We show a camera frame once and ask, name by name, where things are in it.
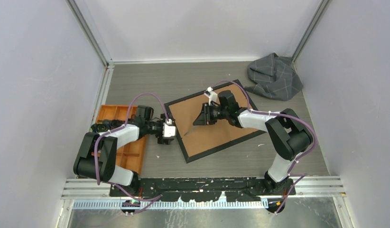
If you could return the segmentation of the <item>black picture frame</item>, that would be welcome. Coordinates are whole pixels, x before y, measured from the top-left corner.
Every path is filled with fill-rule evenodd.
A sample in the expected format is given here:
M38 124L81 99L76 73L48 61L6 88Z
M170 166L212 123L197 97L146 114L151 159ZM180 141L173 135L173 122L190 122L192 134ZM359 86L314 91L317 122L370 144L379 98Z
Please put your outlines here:
M202 104L206 102L208 98L200 91L165 103L167 114L175 120L176 140L186 163L264 134L257 129L237 128L227 120L219 120L209 126L193 126Z

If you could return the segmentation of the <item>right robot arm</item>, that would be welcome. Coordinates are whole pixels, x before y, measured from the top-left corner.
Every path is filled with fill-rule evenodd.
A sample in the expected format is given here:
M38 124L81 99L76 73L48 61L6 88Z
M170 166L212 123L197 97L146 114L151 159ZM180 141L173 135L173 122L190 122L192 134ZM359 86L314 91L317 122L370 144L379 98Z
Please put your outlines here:
M291 109L283 112L262 113L241 107L230 90L216 93L211 87L204 91L208 102L193 121L194 126L213 125L218 120L227 120L238 128L252 128L267 132L277 155L266 171L262 184L267 193L277 195L283 190L289 169L296 157L314 142L312 133L300 122Z

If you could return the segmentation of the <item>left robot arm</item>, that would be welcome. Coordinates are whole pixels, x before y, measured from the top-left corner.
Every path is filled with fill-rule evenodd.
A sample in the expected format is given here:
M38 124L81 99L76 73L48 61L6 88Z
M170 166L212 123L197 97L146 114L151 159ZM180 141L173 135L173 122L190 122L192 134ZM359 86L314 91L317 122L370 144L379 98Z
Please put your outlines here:
M176 136L173 117L161 114L153 120L154 109L139 105L135 114L117 128L105 132L88 132L84 135L74 162L76 175L121 185L121 190L129 197L139 192L139 183L134 180L136 172L117 164L117 150L128 143L154 135L159 144L169 145Z

